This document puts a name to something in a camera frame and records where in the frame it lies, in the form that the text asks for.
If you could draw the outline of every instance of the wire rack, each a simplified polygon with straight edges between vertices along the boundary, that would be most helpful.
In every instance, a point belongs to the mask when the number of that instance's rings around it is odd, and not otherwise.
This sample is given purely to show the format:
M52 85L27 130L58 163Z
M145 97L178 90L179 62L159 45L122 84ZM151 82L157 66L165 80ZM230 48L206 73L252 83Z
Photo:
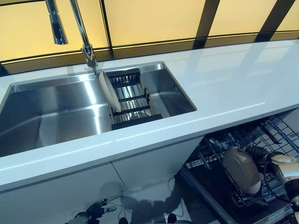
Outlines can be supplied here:
M222 158L226 149L231 146L248 145L263 147L268 152L277 151L288 156L299 157L299 136L279 116L273 115L267 119L206 135L185 165L189 169L201 165L207 169L213 169L213 164L215 164L213 161L218 161L223 165ZM248 195L237 186L227 170L226 173L234 186L229 193L238 207L249 206L253 203L268 203L275 199L274 195L268 191L263 178L259 192L255 195ZM285 194L276 176L269 172L266 178L274 193L278 196Z
M109 76L109 80L121 105L121 112L115 112L110 108L112 129L162 118L152 104L150 95L140 80L138 70Z

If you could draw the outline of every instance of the faucet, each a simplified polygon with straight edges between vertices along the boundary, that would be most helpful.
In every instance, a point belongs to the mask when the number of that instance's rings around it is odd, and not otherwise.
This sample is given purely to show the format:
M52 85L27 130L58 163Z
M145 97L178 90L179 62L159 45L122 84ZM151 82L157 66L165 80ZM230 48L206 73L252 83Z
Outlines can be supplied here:
M60 45L68 44L68 41L67 41L67 38L65 35L65 31L62 26L62 22L60 20L59 14L58 14L56 1L55 0L45 0L45 2L47 5L47 8L48 8L48 12L50 14L50 22L51 22L51 26L52 26L54 43L60 44ZM73 9L73 12L74 12L74 15L76 18L76 22L77 22L77 25L78 25L78 28L79 28L79 31L80 31L80 34L82 37L82 41L83 41L83 46L81 48L81 51L86 58L87 65L93 69L95 77L96 77L96 79L98 79L99 75L96 70L96 66L98 65L97 60L96 60L94 52L93 52L93 47L88 41L88 37L87 37L86 30L85 30L85 27L83 24L83 20L81 17L81 13L79 10L77 0L70 0L70 2L71 2L71 7Z

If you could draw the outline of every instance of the open dishwasher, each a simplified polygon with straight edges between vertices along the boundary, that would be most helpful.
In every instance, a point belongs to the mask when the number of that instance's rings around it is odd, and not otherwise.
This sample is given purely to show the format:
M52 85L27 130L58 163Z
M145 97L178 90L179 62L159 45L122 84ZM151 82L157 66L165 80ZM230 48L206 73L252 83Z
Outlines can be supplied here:
M211 205L223 223L290 223L293 210L286 202L285 188L273 172L263 172L260 158L253 158L260 186L251 194L236 183L223 158L232 147L251 146L299 159L298 132L299 109L296 109L207 134L179 174Z

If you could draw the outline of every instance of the dish drying rack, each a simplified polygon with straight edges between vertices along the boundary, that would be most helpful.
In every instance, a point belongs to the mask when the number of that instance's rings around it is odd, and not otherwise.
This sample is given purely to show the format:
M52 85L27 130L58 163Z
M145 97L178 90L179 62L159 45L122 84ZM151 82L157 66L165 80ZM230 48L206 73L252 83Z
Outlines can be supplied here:
M207 169L213 169L213 162L218 161L225 169L222 158L226 149L231 146L244 147L248 145L263 147L268 152L282 152L299 159L299 136L279 116L273 115L267 119L206 135L188 158L185 166L192 169L202 165ZM253 203L267 205L268 202L275 199L275 196L269 192L263 177L261 177L260 190L254 195L249 195L237 186L227 170L226 173L233 184L232 190L229 191L231 199L238 207L249 206ZM276 195L285 194L285 190L276 176L269 172L266 174L266 178L269 187Z
M162 118L140 80L139 69L117 71L108 78L121 105L121 112L110 107L112 130Z

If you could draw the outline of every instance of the white cabinet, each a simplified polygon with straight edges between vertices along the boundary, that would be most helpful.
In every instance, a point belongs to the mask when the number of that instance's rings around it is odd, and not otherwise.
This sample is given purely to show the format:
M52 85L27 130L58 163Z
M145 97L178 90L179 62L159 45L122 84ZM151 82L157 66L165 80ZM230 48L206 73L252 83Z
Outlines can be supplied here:
M68 222L99 199L124 190L111 163L0 192L0 223Z
M175 175L202 137L177 142L149 152L114 161L113 165L128 189L165 180Z

